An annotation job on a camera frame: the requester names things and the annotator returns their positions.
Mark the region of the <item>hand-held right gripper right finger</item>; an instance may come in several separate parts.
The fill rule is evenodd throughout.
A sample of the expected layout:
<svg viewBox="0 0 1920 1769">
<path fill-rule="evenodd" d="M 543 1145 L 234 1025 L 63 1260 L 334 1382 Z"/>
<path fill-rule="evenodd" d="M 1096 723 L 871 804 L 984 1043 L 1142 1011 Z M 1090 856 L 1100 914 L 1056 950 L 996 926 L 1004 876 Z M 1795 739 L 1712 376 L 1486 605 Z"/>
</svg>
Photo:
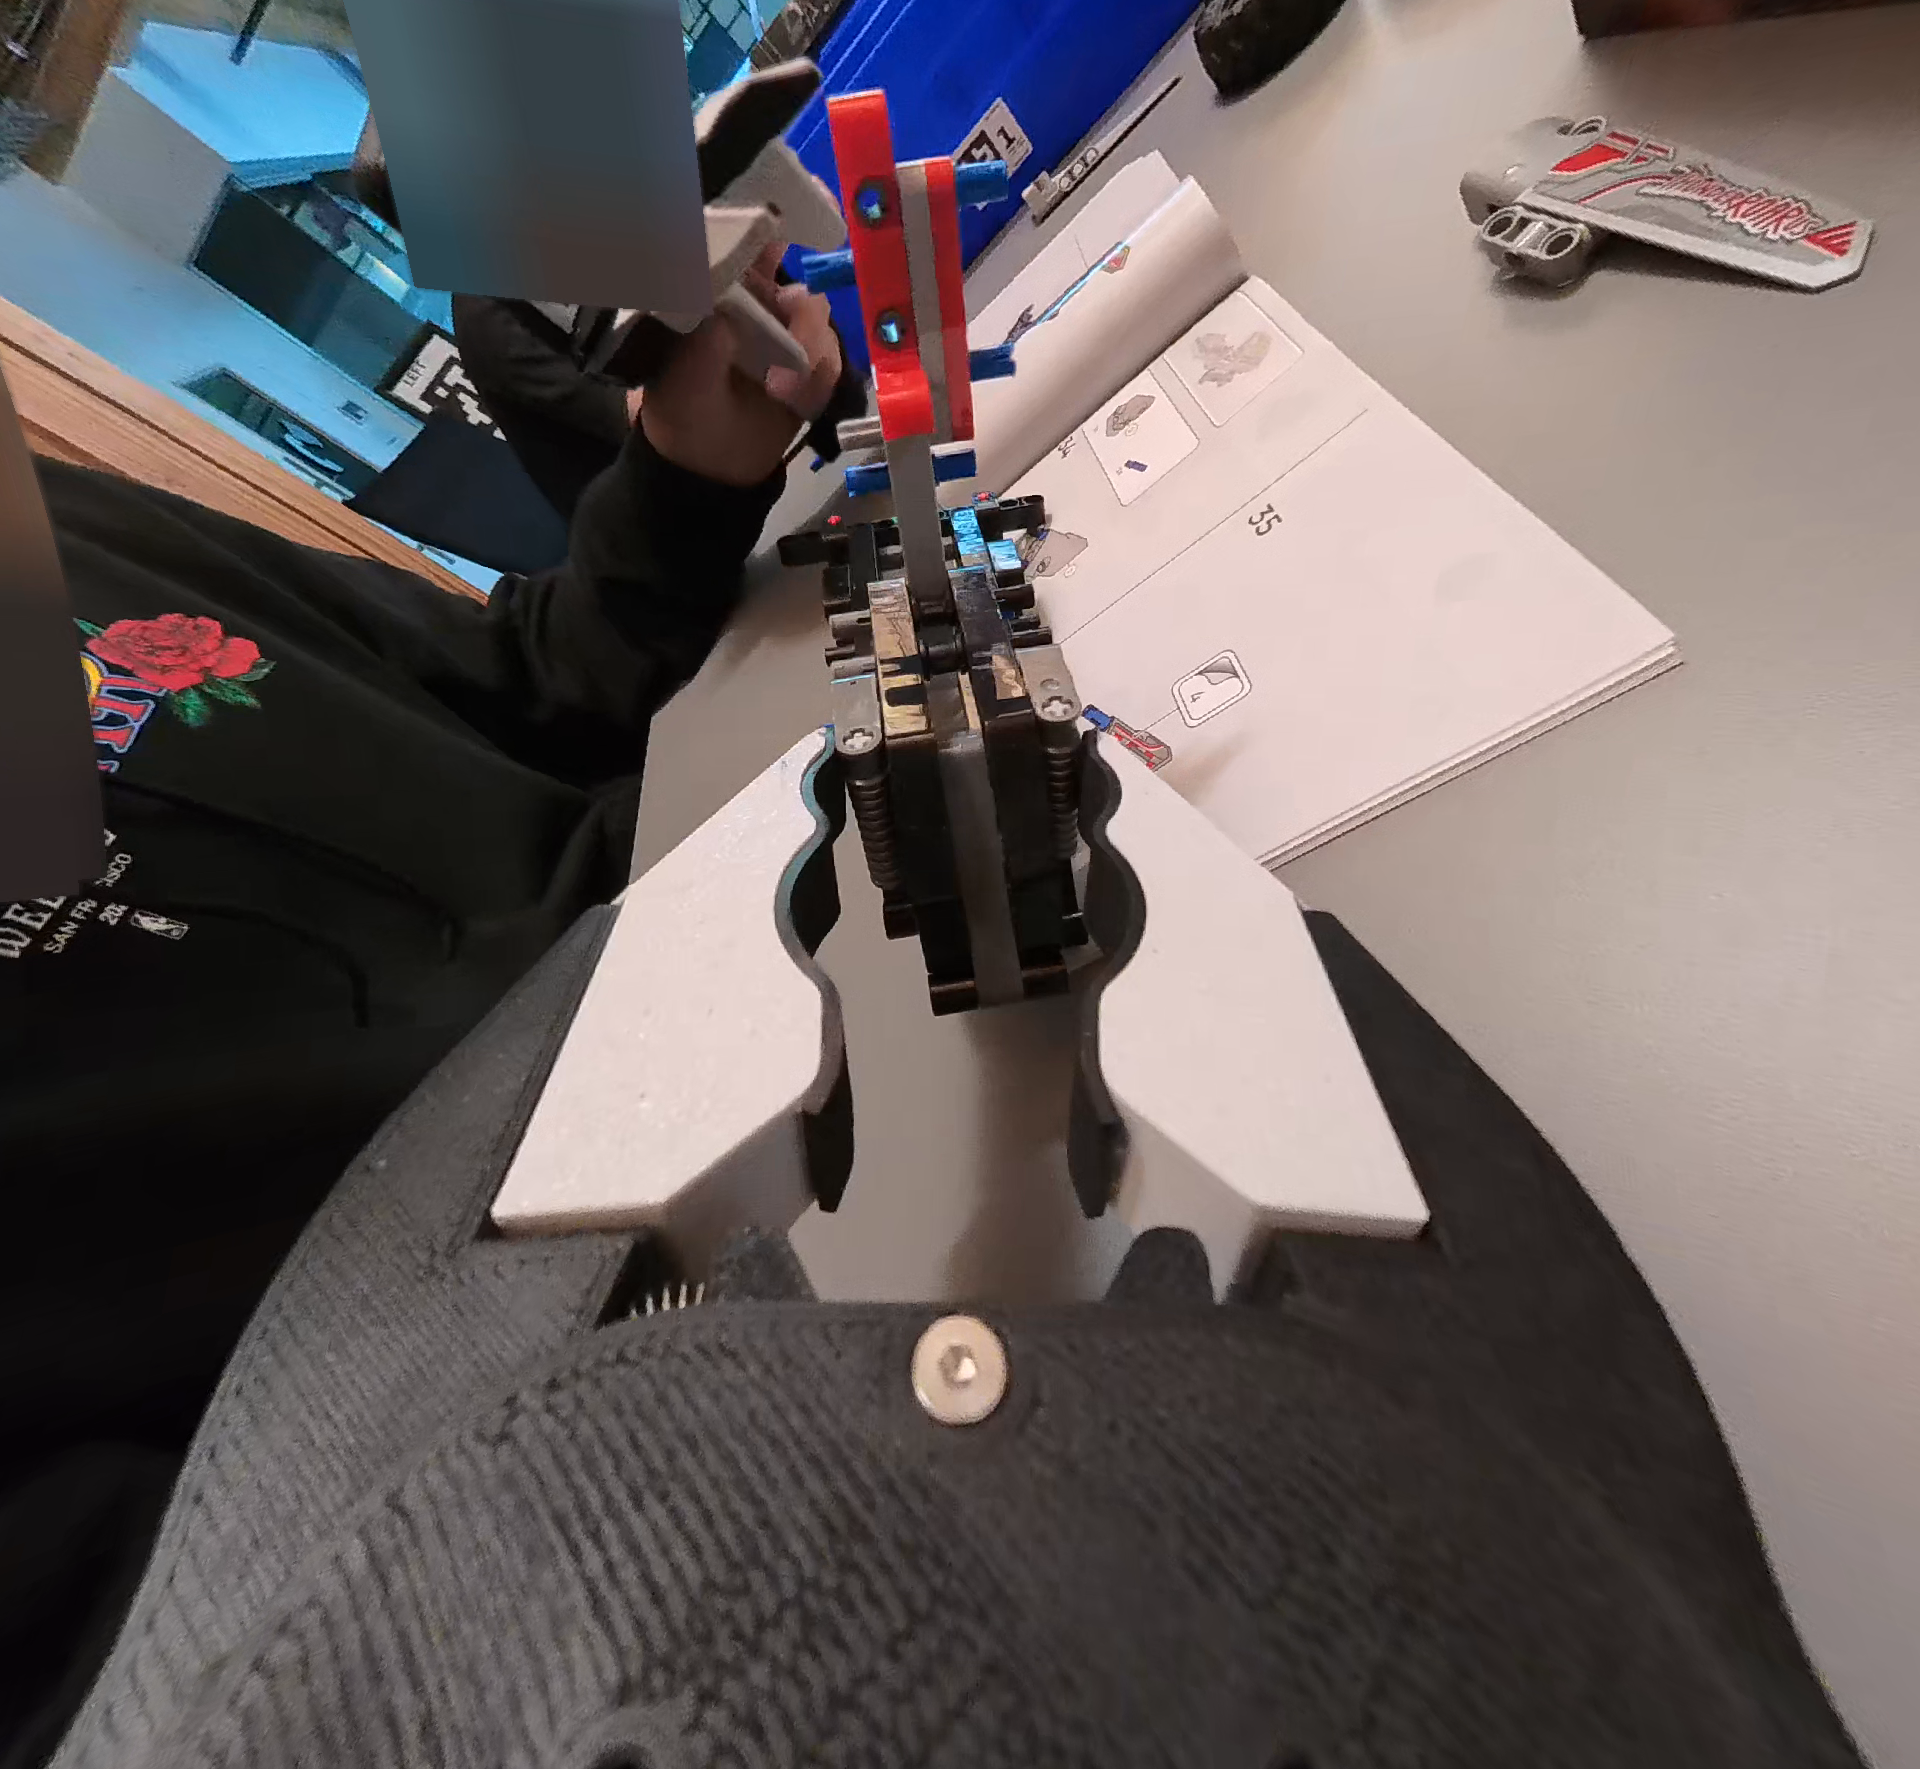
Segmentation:
<svg viewBox="0 0 1920 1769">
<path fill-rule="evenodd" d="M 1082 1213 L 1192 1236 L 1216 1300 L 1282 1232 L 1419 1236 L 1426 1197 L 1296 897 L 1125 750 L 1081 750 L 1079 828 Z"/>
</svg>

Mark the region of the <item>white instruction booklet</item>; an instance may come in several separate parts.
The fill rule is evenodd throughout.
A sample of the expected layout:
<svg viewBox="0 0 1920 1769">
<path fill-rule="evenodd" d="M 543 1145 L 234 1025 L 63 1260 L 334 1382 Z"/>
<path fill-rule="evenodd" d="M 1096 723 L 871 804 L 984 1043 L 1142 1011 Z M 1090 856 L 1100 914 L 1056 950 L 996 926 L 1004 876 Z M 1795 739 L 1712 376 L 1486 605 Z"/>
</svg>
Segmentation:
<svg viewBox="0 0 1920 1769">
<path fill-rule="evenodd" d="M 972 490 L 1088 716 L 1280 869 L 1680 662 L 1671 630 L 1266 282 L 1163 157 L 988 299 Z"/>
</svg>

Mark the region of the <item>person's left hand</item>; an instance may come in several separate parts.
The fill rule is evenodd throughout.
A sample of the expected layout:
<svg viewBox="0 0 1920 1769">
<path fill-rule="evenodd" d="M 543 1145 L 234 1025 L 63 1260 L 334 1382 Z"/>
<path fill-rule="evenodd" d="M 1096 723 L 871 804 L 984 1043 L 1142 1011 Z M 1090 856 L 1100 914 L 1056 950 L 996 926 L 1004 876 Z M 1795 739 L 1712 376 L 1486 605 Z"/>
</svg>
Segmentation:
<svg viewBox="0 0 1920 1769">
<path fill-rule="evenodd" d="M 764 307 L 802 352 L 798 368 L 745 374 L 729 317 L 691 330 L 639 384 L 639 428 L 654 453 L 720 484 L 761 484 L 786 466 L 786 451 L 819 423 L 843 379 L 829 304 L 800 286 L 764 289 Z"/>
</svg>

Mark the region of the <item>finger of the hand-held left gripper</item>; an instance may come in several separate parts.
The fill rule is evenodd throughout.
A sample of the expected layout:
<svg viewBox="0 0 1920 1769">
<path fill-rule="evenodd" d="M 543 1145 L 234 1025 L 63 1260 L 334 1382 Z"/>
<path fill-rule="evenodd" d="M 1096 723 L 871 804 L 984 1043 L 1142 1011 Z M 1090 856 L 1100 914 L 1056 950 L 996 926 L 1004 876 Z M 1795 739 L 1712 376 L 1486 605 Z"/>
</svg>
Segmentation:
<svg viewBox="0 0 1920 1769">
<path fill-rule="evenodd" d="M 761 265 L 777 270 L 782 256 L 782 251 L 711 253 L 711 315 L 727 323 L 733 366 L 743 374 L 766 374 L 772 368 L 806 374 L 812 368 L 802 342 L 749 283 Z"/>
<path fill-rule="evenodd" d="M 707 211 L 764 209 L 780 239 L 810 251 L 845 243 L 839 198 L 796 157 L 786 129 L 814 99 L 821 71 L 810 57 L 757 67 L 693 111 L 693 143 Z"/>
</svg>

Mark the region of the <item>person's left forearm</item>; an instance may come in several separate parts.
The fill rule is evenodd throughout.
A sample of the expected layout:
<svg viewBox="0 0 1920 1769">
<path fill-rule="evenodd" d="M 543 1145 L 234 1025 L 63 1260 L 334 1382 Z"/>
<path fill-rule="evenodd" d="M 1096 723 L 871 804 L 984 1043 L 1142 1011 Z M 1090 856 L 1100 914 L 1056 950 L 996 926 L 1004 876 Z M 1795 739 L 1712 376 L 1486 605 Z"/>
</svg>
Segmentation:
<svg viewBox="0 0 1920 1769">
<path fill-rule="evenodd" d="M 587 489 L 564 561 L 490 605 L 480 691 L 497 737 L 543 772 L 637 774 L 657 714 L 726 627 L 784 484 L 786 437 L 679 460 L 636 425 Z"/>
</svg>

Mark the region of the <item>small grey pointed toy piece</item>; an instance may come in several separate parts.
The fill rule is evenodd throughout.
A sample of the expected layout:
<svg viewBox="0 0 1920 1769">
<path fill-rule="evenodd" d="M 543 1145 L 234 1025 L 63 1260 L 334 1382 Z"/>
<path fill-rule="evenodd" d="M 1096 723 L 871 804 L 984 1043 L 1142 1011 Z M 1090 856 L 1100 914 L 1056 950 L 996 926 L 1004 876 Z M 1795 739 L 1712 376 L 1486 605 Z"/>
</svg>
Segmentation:
<svg viewBox="0 0 1920 1769">
<path fill-rule="evenodd" d="M 1109 161 L 1119 146 L 1163 103 L 1180 86 L 1183 75 L 1165 78 L 1140 106 L 1111 123 L 1102 132 L 1082 143 L 1061 165 L 1037 175 L 1024 191 L 1022 204 L 1028 220 L 1040 227 L 1054 215 L 1092 174 Z"/>
</svg>

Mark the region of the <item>toy brick vehicle frame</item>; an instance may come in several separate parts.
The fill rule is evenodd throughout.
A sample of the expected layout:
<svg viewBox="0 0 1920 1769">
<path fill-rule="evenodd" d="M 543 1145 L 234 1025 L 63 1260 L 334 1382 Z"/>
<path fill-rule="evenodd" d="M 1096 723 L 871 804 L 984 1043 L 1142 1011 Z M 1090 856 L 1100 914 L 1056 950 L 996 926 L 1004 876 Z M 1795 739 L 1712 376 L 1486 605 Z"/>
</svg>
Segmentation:
<svg viewBox="0 0 1920 1769">
<path fill-rule="evenodd" d="M 1008 381 L 1008 344 L 970 344 L 962 214 L 1006 193 L 1002 162 L 903 161 L 883 92 L 831 97 L 847 244 L 807 253 L 814 294 L 852 289 L 874 410 L 842 423 L 843 486 L 872 520 L 780 540 L 817 567 L 831 743 L 887 935 L 920 944 L 936 1014 L 1067 989 L 1086 944 L 1082 717 L 1019 543 L 1035 496 L 972 486 L 977 384 Z"/>
</svg>

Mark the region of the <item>person's black hoodie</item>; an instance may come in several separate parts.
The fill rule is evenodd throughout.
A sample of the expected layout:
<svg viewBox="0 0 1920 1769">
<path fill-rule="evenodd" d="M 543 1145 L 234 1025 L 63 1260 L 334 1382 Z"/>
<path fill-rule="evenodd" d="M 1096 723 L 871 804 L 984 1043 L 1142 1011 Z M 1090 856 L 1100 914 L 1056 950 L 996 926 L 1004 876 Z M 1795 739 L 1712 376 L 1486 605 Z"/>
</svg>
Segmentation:
<svg viewBox="0 0 1920 1769">
<path fill-rule="evenodd" d="M 5 898 L 5 1765 L 84 1696 L 208 1387 L 314 1201 L 611 893 L 636 777 L 497 737 L 488 603 L 40 472 L 94 875 Z"/>
</svg>

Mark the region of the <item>wooden counter edge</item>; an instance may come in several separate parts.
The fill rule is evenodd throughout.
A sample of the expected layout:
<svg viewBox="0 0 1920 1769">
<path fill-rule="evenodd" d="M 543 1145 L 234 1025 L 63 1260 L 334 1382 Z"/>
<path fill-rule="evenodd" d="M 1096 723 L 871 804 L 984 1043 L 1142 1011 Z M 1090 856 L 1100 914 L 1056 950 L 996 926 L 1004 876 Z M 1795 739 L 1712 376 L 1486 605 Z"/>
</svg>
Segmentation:
<svg viewBox="0 0 1920 1769">
<path fill-rule="evenodd" d="M 466 601 L 480 598 L 480 589 L 429 552 L 11 299 L 1 301 L 1 361 L 23 435 L 40 460 L 155 484 L 290 542 L 381 561 Z"/>
</svg>

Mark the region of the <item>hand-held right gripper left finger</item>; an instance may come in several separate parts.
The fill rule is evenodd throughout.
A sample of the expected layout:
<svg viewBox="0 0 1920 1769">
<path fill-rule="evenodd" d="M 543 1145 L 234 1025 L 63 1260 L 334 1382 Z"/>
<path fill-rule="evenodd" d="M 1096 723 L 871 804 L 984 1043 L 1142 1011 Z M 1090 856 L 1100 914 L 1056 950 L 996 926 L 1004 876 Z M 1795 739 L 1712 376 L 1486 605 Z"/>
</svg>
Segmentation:
<svg viewBox="0 0 1920 1769">
<path fill-rule="evenodd" d="M 637 1232 L 684 1276 L 852 1180 L 845 777 L 815 728 L 622 893 L 494 1199 L 507 1236 Z"/>
</svg>

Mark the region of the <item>grey toy panel red print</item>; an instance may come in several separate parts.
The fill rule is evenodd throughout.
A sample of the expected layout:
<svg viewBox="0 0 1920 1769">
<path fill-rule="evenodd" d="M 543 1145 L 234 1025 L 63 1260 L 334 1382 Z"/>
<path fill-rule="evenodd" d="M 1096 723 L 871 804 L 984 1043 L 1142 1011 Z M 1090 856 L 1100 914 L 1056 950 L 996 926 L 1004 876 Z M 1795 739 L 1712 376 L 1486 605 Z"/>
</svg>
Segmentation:
<svg viewBox="0 0 1920 1769">
<path fill-rule="evenodd" d="M 1521 127 L 1459 198 L 1500 274 L 1566 291 L 1624 243 L 1795 294 L 1853 282 L 1873 222 L 1759 169 L 1606 116 Z"/>
</svg>

